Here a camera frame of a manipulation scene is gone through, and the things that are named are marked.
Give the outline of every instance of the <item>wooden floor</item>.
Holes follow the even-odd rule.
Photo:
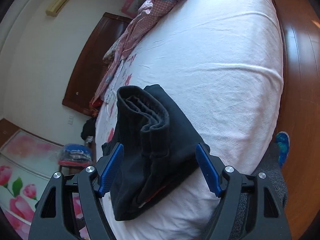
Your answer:
[[[6,119],[0,120],[0,148],[19,130],[19,127]]]
[[[286,46],[277,131],[291,141],[285,212],[297,240],[320,209],[320,20],[307,0],[274,1]]]

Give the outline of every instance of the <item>wrinkled sheet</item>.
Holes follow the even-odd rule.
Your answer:
[[[96,123],[97,158],[116,124],[122,85],[160,84],[227,165],[251,174],[271,141],[283,88],[283,49],[271,0],[182,0],[116,71],[112,96]],[[196,239],[219,200],[197,169],[154,207],[131,221],[114,220],[118,239]]]
[[[125,32],[115,42],[115,44],[107,51],[104,56],[104,61],[109,64],[108,71],[105,73],[102,81],[91,102],[93,104],[101,94],[108,95],[105,100],[108,103],[111,92],[105,89],[114,78],[114,74],[119,67],[120,60],[127,59],[135,46],[139,43],[142,37],[166,15],[180,0],[146,0],[138,10],[138,15],[135,17],[126,28]]]

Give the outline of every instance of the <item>folded black pants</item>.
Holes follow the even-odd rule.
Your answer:
[[[203,140],[159,85],[121,87],[117,98],[115,133],[102,149],[108,155],[117,142],[124,145],[110,192],[121,221],[136,218],[189,176],[198,167],[195,149]]]

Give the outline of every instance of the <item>gray fabric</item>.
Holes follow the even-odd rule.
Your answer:
[[[282,202],[283,207],[285,207],[288,200],[288,190],[285,185],[278,160],[279,160],[279,146],[276,143],[270,143],[266,153],[264,154],[262,160],[260,161],[255,171],[252,173],[252,175],[256,176],[259,172],[264,172],[272,182],[272,185],[275,188],[277,195]],[[246,207],[247,207],[247,193],[241,193],[235,223],[233,225],[229,240],[235,240],[240,237],[244,216],[246,212]],[[214,219],[214,213],[208,225],[211,224],[213,219]],[[208,229],[209,229],[209,226],[205,228],[202,235],[205,235]]]

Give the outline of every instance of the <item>pink floral pattern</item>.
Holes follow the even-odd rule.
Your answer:
[[[91,105],[100,97],[110,84],[118,68],[121,59],[126,59],[142,37],[166,15],[178,2],[178,0],[146,0],[138,10],[138,15],[129,23],[125,32],[117,41],[114,60],[109,65]]]
[[[115,134],[115,129],[112,128],[111,131],[110,131],[110,133],[109,133],[108,139],[107,139],[107,142],[108,142],[108,143],[111,142],[114,134]]]
[[[18,233],[18,235],[23,239],[23,240],[28,240],[29,236],[29,231],[30,231],[30,226],[27,225],[26,223],[20,221],[13,215],[11,215],[9,212],[4,211],[4,215],[6,216],[7,220],[9,223],[12,225],[14,230]]]
[[[36,185],[35,184],[26,185],[23,189],[23,194],[28,198],[32,198],[34,200],[37,200],[37,198],[36,198],[36,194],[37,194]]]
[[[0,186],[5,186],[12,175],[12,169],[9,166],[0,167]]]
[[[74,196],[73,198],[73,208],[75,210],[75,215],[77,218],[82,218],[82,208],[81,208],[81,203],[80,203],[80,197],[79,195]]]
[[[20,158],[26,158],[29,155],[41,156],[49,151],[58,151],[59,146],[50,143],[39,143],[39,139],[35,139],[27,134],[17,134],[6,147],[6,151],[10,155],[17,155]]]
[[[125,83],[124,83],[125,86],[128,86],[128,85],[129,85],[131,77],[132,77],[132,74],[130,74],[130,75],[127,77],[127,79],[125,80]]]
[[[10,211],[15,213],[19,217],[32,222],[32,218],[35,213],[29,206],[28,202],[20,195],[17,195],[15,198],[10,199],[9,207]]]

